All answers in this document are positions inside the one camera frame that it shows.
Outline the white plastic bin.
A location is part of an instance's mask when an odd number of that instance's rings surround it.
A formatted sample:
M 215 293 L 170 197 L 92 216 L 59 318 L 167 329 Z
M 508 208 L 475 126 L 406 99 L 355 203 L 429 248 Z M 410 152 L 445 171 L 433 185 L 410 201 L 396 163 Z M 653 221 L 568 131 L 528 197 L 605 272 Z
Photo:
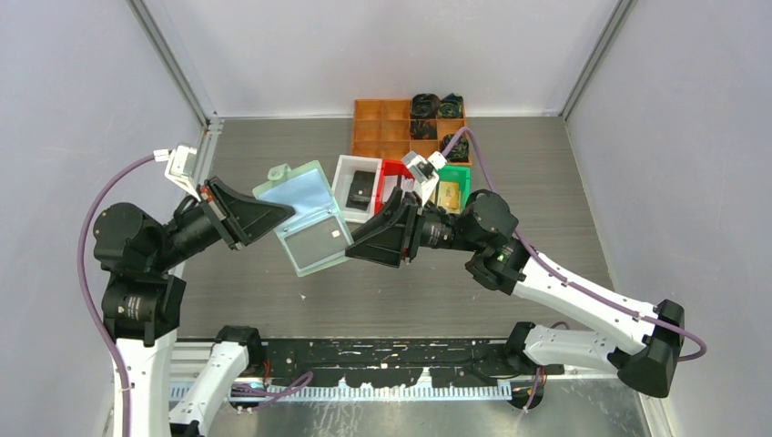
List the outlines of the white plastic bin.
M 379 158 L 339 156 L 332 190 L 347 222 L 362 224 L 374 215 L 381 164 Z

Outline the green card holder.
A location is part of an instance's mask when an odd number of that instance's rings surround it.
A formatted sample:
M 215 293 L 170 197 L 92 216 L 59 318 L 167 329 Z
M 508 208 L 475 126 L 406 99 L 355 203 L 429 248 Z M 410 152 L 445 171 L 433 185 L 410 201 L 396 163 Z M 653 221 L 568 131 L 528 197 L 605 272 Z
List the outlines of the green card holder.
M 297 168 L 281 164 L 269 170 L 267 179 L 252 193 L 258 200 L 295 210 L 274 232 L 297 276 L 345 262 L 345 250 L 353 239 L 320 162 Z

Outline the red plastic bin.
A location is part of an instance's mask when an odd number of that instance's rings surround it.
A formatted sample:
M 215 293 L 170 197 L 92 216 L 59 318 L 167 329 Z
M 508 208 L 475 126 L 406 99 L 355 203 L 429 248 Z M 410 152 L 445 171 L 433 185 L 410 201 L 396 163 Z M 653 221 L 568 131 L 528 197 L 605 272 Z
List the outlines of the red plastic bin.
M 381 211 L 394 189 L 412 192 L 414 178 L 405 165 L 398 160 L 383 159 L 378 176 L 374 212 Z

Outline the green plastic bin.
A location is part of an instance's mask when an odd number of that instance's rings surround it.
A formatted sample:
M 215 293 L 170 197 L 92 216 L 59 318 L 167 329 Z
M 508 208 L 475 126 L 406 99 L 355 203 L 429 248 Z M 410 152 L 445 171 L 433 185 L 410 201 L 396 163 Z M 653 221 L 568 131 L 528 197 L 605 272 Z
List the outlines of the green plastic bin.
M 438 175 L 439 183 L 431 196 L 433 204 L 450 213 L 461 213 L 471 192 L 471 170 L 445 166 L 438 171 Z

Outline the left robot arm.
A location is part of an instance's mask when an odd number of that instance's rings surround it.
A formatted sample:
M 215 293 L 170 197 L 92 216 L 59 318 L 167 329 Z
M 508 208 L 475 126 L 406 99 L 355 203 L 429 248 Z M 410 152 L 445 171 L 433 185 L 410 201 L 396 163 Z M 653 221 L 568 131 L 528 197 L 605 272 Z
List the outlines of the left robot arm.
M 218 242 L 242 249 L 291 218 L 293 207 L 259 200 L 206 180 L 161 223 L 127 202 L 93 226 L 95 259 L 109 275 L 97 321 L 117 386 L 117 436 L 204 436 L 240 374 L 262 370 L 259 331 L 225 326 L 182 400 L 170 400 L 170 371 L 186 282 L 173 269 Z

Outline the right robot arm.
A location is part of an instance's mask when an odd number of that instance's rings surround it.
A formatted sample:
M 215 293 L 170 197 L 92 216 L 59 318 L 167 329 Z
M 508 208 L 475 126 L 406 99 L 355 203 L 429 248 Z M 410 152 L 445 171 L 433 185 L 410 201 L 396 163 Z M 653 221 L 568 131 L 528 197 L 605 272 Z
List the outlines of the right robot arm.
M 611 372 L 645 395 L 668 396 L 684 343 L 684 308 L 671 300 L 632 300 L 575 275 L 526 243 L 517 225 L 506 201 L 490 190 L 474 191 L 460 213 L 395 190 L 353 232 L 345 253 L 397 268 L 421 248 L 468 252 L 465 270 L 483 288 L 540 303 L 581 324 L 580 330 L 559 330 L 517 323 L 503 347 L 507 371 L 584 367 Z

